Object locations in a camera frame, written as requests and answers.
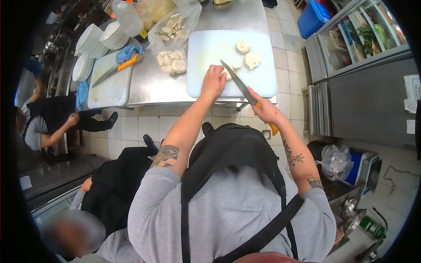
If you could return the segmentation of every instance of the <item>steel prep table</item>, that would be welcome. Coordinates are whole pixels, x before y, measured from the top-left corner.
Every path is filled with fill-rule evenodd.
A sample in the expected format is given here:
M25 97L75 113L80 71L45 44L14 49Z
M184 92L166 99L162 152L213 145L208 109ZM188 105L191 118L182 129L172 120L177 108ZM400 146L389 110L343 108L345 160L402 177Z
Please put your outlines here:
M195 31L202 30L242 30L250 32L260 32L269 36L269 28L266 22L266 15L263 3L255 0L235 0L233 5L226 9L217 9L212 1L202 4L202 13L197 22ZM111 19L102 24L100 28L105 30L109 23L115 21ZM129 44L139 44L133 37ZM169 76L161 71L155 56L146 47L149 42L141 44L145 50L145 57L141 63L136 63L133 67L130 91L126 105L112 108L133 109L147 105L168 106L189 106L196 98L190 97L186 92L186 72ZM73 82L70 89L77 88L79 82ZM273 104L277 103L276 95L269 99ZM88 110L88 99L82 106L82 110ZM213 106L237 106L243 103L239 110L245 107L248 102L245 98L221 97L214 101Z

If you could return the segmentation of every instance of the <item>tattooed forearm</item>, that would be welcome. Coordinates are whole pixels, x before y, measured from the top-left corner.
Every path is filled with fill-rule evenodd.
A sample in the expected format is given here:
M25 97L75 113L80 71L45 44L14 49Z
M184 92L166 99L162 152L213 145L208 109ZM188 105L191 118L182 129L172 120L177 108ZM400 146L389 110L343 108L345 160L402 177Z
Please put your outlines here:
M320 188L323 190L322 181L320 181L319 178L312 177L312 178L308 178L307 181L309 182L311 188Z
M167 167L173 169L177 163L180 149L174 145L164 145L160 148L151 168Z
M287 154L287 161L289 165L295 166L295 162L304 162L303 161L304 156L302 156L303 155L302 153L300 153L299 155L293 156L291 148L287 144L287 140L283 141L283 143L284 143L285 153Z

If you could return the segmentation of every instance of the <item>black pants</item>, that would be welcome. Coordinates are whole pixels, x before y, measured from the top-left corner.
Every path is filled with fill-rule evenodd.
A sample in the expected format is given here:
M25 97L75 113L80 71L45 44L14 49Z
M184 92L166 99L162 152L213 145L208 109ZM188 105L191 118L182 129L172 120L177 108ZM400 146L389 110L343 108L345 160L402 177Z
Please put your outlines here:
M78 130L86 130L89 132L97 132L110 129L108 121L97 121L92 118L95 114L101 114L101 109L90 109L87 111L79 112L79 122L77 123Z

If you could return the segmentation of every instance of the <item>hand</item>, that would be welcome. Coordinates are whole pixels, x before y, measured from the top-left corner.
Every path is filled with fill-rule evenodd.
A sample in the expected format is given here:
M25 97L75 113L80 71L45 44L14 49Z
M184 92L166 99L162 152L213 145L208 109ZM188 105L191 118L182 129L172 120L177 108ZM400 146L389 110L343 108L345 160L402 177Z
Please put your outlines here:
M226 82L226 73L221 75L223 70L224 66L209 66L208 72L206 72L205 78L203 79L200 96L210 98L214 101L221 95L222 91L225 89Z
M89 191L89 190L90 190L91 185L92 185L92 177L89 177L88 179L86 179L86 180L83 182L83 184L82 184L82 186L80 187L80 189L81 189L81 190L83 190L83 191L85 191L85 192L87 192L87 191Z
M79 113L72 113L69 115L69 118L67 118L67 125L69 127L75 126L79 122Z
M261 107L259 109L254 105L251 106L254 111L254 116L259 116L259 118L264 121L264 123L276 123L280 117L285 117L283 113L272 104L272 102L259 96L259 94L254 92L250 87L247 87L247 90L250 92L252 97L259 102Z

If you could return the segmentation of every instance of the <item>stack of white bowls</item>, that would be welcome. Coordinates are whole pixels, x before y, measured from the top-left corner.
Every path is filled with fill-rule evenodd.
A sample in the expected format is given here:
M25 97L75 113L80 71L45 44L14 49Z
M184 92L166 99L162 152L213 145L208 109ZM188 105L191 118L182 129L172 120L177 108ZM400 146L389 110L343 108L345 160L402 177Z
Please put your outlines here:
M91 58L103 57L109 49L99 41L102 34L103 31L99 27L90 24L80 36L75 53L82 53Z
M99 41L107 48L114 50L124 47L129 41L129 36L123 31L118 21L116 21L107 26Z
M73 81L85 81L91 74L93 68L93 58L81 55L77 58L73 68Z

